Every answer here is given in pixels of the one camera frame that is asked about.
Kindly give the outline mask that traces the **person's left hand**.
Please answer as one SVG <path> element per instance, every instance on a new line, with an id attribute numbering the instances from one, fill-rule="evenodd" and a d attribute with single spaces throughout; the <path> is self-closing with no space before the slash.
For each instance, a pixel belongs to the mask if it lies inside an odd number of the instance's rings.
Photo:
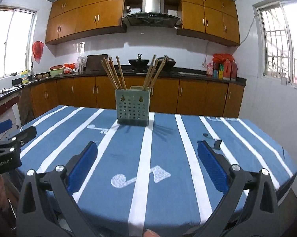
<path id="1" fill-rule="evenodd" d="M 0 175 L 0 209 L 2 211 L 6 211 L 9 208 L 9 202 L 6 197 L 4 179 L 2 175 Z"/>

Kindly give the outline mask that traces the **person's right hand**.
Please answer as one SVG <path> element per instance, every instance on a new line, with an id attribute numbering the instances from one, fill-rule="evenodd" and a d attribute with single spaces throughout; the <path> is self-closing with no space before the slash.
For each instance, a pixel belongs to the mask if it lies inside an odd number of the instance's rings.
<path id="1" fill-rule="evenodd" d="M 157 233 L 153 232 L 152 230 L 146 229 L 143 237 L 160 237 Z"/>

